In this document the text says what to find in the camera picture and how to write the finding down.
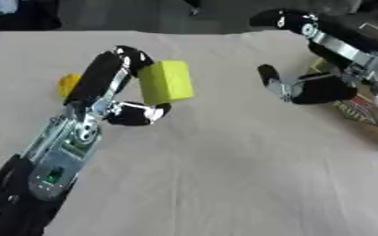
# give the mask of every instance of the yellow object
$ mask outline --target yellow object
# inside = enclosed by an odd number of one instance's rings
[[[81,75],[79,74],[68,74],[62,78],[57,84],[57,89],[63,98],[66,98],[71,91],[75,88],[77,82],[80,80]]]
[[[138,73],[147,105],[190,99],[194,96],[189,68],[183,61],[159,61]]]

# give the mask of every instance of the yellow foam cube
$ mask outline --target yellow foam cube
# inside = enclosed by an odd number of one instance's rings
[[[194,96],[189,68],[184,61],[159,61],[138,73],[147,105],[158,105]]]
[[[71,91],[75,88],[77,82],[80,80],[81,75],[79,74],[68,74],[58,81],[57,90],[60,96],[66,98]]]

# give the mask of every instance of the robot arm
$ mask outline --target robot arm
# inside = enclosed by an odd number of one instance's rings
[[[297,104],[349,100],[356,96],[356,82],[371,87],[378,106],[378,40],[348,28],[335,18],[289,9],[274,9],[251,18],[252,26],[290,30],[305,37],[312,53],[337,68],[330,74],[299,77],[290,83],[279,78],[271,65],[258,71],[267,88]]]
[[[65,107],[21,155],[0,170],[0,236],[41,236],[93,156],[100,124],[149,125],[170,104],[118,102],[114,96],[152,65],[145,53],[125,46],[100,54],[65,101]]]

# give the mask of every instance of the white table surface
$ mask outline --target white table surface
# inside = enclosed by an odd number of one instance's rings
[[[185,60],[196,97],[150,127],[106,125],[46,235],[378,235],[378,147],[261,85],[258,65],[286,75],[313,57],[288,32],[0,33],[0,167],[60,109],[59,77],[118,44]]]

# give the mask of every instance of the dark floor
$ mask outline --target dark floor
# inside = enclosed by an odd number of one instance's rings
[[[241,33],[254,30],[248,19],[275,7],[316,9],[340,15],[360,0],[203,0],[203,12],[189,16],[183,0],[62,0],[63,30],[137,30],[176,34]],[[344,17],[359,25],[377,23],[374,14]]]

